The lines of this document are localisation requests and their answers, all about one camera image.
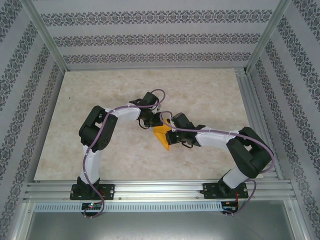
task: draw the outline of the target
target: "patterned wallpaper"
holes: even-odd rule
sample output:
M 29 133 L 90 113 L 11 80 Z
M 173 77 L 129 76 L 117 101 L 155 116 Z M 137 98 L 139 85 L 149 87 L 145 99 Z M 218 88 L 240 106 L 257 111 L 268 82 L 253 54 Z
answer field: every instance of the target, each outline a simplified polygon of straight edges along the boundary
M 294 0 L 251 72 L 281 170 L 320 239 L 320 7 Z
M 245 67 L 278 0 L 37 0 L 71 70 Z
M 17 0 L 0 3 L 0 240 L 34 178 L 62 82 L 37 29 Z

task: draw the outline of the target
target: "marble floor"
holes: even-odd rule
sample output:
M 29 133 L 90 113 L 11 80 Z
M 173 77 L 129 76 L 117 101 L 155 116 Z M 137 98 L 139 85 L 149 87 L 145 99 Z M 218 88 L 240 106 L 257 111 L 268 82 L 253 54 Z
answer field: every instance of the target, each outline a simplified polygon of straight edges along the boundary
M 122 106 L 147 91 L 166 92 L 161 109 L 186 114 L 193 124 L 240 130 L 248 119 L 233 69 L 161 69 L 67 72 L 42 150 L 35 180 L 76 180 L 83 149 L 78 131 L 91 109 Z M 162 93 L 155 92 L 161 99 Z M 172 145 L 167 151 L 137 121 L 117 125 L 102 153 L 102 180 L 219 179 L 235 166 L 214 147 Z

